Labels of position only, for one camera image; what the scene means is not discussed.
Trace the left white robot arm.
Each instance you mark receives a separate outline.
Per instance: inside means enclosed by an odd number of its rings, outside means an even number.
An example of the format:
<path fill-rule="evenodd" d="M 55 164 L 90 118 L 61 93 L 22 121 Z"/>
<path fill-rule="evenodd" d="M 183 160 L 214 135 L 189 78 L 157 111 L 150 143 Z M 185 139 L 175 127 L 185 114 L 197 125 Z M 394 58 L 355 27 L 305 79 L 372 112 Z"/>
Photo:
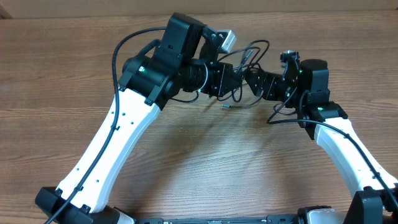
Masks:
<path fill-rule="evenodd" d="M 219 61 L 236 35 L 214 30 L 185 14 L 173 14 L 163 37 L 126 60 L 113 77 L 114 100 L 86 151 L 56 186 L 43 187 L 36 205 L 49 223 L 134 223 L 108 205 L 113 185 L 134 146 L 179 91 L 223 96 L 240 86 L 233 66 Z"/>

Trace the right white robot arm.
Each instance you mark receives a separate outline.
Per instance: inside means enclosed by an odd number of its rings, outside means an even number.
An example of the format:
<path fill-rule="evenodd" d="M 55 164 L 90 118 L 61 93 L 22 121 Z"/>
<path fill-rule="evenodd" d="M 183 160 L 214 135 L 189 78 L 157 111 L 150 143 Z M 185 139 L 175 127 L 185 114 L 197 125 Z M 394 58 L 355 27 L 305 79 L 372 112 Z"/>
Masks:
<path fill-rule="evenodd" d="M 324 205 L 303 207 L 294 223 L 397 223 L 397 178 L 367 150 L 343 108 L 330 101 L 327 62 L 282 62 L 281 75 L 254 65 L 245 69 L 243 77 L 265 100 L 295 110 L 294 122 L 328 154 L 352 198 L 346 213 Z"/>

